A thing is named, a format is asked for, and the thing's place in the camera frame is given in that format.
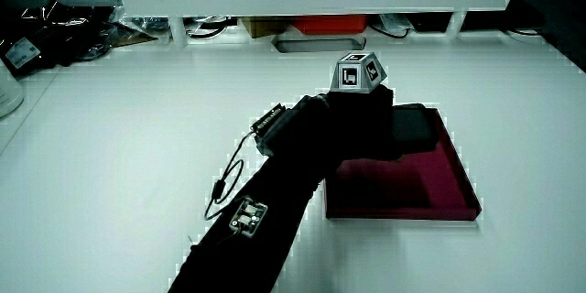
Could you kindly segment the person's left hand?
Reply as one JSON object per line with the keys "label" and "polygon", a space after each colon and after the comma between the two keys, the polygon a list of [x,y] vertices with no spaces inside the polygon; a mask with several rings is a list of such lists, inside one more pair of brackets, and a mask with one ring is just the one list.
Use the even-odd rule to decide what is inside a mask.
{"label": "person's left hand", "polygon": [[258,151],[269,157],[363,157],[391,147],[393,91],[373,52],[337,61],[327,92],[305,95],[290,108],[277,104],[251,126]]}

